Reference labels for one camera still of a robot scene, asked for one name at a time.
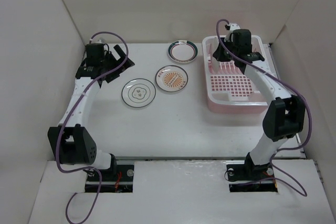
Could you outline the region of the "white plate flower outline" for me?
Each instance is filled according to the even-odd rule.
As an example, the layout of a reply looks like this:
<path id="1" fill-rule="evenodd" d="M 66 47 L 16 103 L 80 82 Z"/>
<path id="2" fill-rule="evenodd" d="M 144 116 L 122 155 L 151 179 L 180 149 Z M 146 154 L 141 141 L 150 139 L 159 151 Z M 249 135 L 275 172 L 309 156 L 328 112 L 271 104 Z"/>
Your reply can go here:
<path id="1" fill-rule="evenodd" d="M 123 102 L 132 108 L 144 108 L 156 97 L 156 88 L 148 79 L 137 78 L 127 82 L 121 92 Z"/>

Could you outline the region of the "orange sunburst plate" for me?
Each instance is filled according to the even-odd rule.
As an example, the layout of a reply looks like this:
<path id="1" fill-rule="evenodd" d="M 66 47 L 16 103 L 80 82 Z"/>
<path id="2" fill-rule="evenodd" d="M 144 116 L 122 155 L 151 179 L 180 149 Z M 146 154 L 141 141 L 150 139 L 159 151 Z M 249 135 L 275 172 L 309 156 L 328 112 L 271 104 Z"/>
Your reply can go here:
<path id="1" fill-rule="evenodd" d="M 157 71 L 155 75 L 155 83 L 165 92 L 179 92 L 186 87 L 188 83 L 188 74 L 179 66 L 167 65 Z"/>
<path id="2" fill-rule="evenodd" d="M 212 63 L 212 69 L 213 69 L 213 73 L 214 74 L 217 74 L 220 71 L 220 69 L 221 69 L 220 68 L 221 64 L 214 57 L 215 56 L 215 51 L 217 50 L 218 45 L 219 45 L 218 38 L 214 37 L 212 39 L 212 44 L 211 44 L 211 50 L 212 50 L 212 53 L 211 53 L 211 63 Z"/>

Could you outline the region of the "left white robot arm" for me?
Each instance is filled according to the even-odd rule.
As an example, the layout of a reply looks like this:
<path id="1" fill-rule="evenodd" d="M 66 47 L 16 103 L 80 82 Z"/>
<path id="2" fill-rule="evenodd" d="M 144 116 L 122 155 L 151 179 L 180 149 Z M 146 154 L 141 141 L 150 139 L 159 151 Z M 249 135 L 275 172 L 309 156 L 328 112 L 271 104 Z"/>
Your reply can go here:
<path id="1" fill-rule="evenodd" d="M 69 105 L 57 126 L 47 136 L 57 165 L 84 165 L 98 169 L 105 180 L 117 176 L 115 156 L 98 149 L 87 130 L 91 107 L 103 83 L 110 83 L 134 66 L 127 47 L 103 43 L 85 46 L 86 57 L 75 74 L 75 86 Z"/>

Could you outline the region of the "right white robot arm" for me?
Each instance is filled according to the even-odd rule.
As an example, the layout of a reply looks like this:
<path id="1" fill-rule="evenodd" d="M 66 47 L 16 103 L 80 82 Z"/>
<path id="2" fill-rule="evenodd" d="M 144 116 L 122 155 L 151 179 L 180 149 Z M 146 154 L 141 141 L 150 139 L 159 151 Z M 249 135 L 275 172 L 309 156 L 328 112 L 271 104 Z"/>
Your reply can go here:
<path id="1" fill-rule="evenodd" d="M 227 165 L 231 182 L 261 180 L 269 177 L 271 161 L 281 146 L 303 129 L 305 102 L 296 92 L 289 92 L 269 70 L 262 53 L 254 52 L 250 30 L 235 27 L 228 20 L 228 34 L 218 36 L 219 43 L 212 54 L 216 62 L 233 61 L 265 98 L 268 109 L 262 123 L 263 134 L 255 148 L 245 157 L 243 164 Z"/>

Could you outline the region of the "green red rimmed plate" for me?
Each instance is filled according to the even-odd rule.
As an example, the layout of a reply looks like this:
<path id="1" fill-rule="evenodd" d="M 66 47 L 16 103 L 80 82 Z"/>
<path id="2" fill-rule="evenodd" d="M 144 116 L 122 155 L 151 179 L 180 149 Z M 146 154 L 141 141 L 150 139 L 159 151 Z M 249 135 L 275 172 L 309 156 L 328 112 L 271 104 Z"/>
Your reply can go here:
<path id="1" fill-rule="evenodd" d="M 169 45 L 167 54 L 172 61 L 187 64 L 196 59 L 198 48 L 191 41 L 178 40 Z"/>

